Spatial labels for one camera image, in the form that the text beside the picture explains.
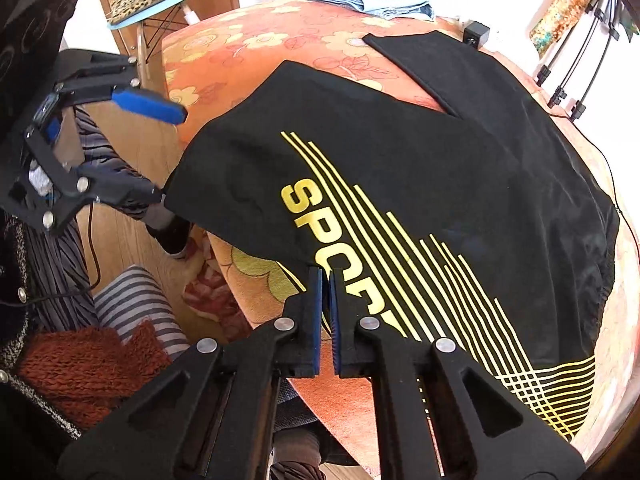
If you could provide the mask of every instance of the rust knitted fabric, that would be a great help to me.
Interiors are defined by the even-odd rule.
[[[152,323],[145,321],[126,345],[113,328],[37,334],[17,374],[88,430],[170,364]]]

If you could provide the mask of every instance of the silver screw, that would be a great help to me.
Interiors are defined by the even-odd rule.
[[[273,325],[281,332],[286,332],[287,330],[291,330],[295,327],[296,323],[290,317],[279,317]]]
[[[206,337],[196,343],[196,348],[201,354],[210,354],[211,352],[216,351],[216,348],[218,348],[218,342],[215,339]]]
[[[445,354],[450,354],[456,349],[456,343],[448,337],[441,337],[436,341],[436,348]]]
[[[76,189],[80,193],[84,193],[87,189],[89,189],[89,179],[85,176],[81,176],[76,183]]]
[[[380,320],[377,317],[367,316],[360,320],[360,326],[364,330],[375,330],[380,328]]]
[[[54,221],[55,221],[55,218],[51,211],[47,211],[46,213],[44,213],[44,215],[42,215],[42,225],[44,225],[45,229],[47,230],[51,229],[53,227]]]

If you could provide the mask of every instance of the orange tablecloth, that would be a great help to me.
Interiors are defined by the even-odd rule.
[[[361,38],[401,36],[440,30],[459,38],[450,23],[391,21],[306,0],[279,0],[210,18],[167,37],[162,44],[171,99],[189,110],[178,128],[187,145],[207,121],[245,99],[284,59],[357,81],[396,98],[439,110],[434,99]],[[542,105],[547,97],[530,76],[499,54],[495,57]],[[557,108],[555,113],[562,113]],[[556,120],[600,186],[612,194],[609,172],[598,152],[567,120]],[[252,325],[282,312],[295,287],[276,262],[260,260],[209,235],[216,259]],[[616,281],[596,346],[596,387],[589,415],[573,440],[587,458],[607,437],[636,366],[640,276],[636,246],[622,222],[616,243]],[[369,383],[339,381],[332,375],[330,342],[322,346],[322,374],[295,386],[316,415],[367,471],[379,474],[375,421]]]

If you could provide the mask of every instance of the chair leg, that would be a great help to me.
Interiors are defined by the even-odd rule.
[[[138,22],[138,74],[142,88],[148,88],[149,68],[146,64],[146,39],[143,22]]]
[[[185,2],[182,2],[180,6],[182,7],[182,12],[184,12],[184,20],[189,23],[189,25],[200,23],[198,15],[191,10],[191,7],[189,7]]]

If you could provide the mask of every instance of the light blue chair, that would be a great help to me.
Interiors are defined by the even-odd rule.
[[[164,20],[158,20],[153,18],[158,12],[162,12],[163,10],[171,9],[175,7]],[[110,30],[117,30],[118,28],[128,27],[129,25],[133,25],[134,23],[138,24],[138,63],[140,67],[140,79],[142,80],[142,86],[146,86],[146,82],[148,81],[148,72],[146,68],[146,62],[148,61],[148,57],[153,53],[153,50],[158,45],[159,41],[162,39],[162,35],[168,31],[172,30],[169,27],[172,24],[176,24],[173,21],[176,14],[179,12],[179,9],[182,9],[184,12],[184,19],[189,25],[193,25],[194,23],[199,22],[199,18],[195,12],[193,12],[189,6],[185,3],[185,0],[163,0],[155,4],[154,6],[149,7],[148,9],[141,10],[139,13],[130,16],[123,22],[118,23],[117,25],[108,25]],[[156,29],[153,37],[147,43],[145,37],[145,20],[147,21],[147,27],[153,27]],[[155,37],[158,35],[158,40],[155,44],[150,45]]]

